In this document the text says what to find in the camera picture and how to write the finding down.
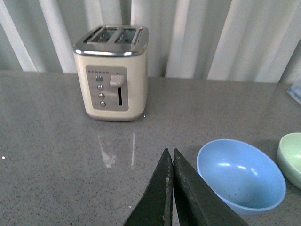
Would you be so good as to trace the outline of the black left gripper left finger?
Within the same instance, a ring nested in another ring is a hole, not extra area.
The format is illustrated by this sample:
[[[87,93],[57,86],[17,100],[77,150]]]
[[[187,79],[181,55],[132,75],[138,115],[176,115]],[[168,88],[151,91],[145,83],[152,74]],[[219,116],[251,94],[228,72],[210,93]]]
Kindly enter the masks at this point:
[[[169,150],[164,149],[146,190],[126,219],[125,226],[171,226],[174,170]]]

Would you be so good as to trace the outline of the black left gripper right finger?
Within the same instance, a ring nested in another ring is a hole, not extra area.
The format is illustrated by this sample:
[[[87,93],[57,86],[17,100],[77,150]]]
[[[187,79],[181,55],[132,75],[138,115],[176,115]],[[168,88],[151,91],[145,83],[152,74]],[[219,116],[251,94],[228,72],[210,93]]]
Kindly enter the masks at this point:
[[[248,225],[217,196],[178,149],[174,149],[173,169],[174,197],[180,225]]]

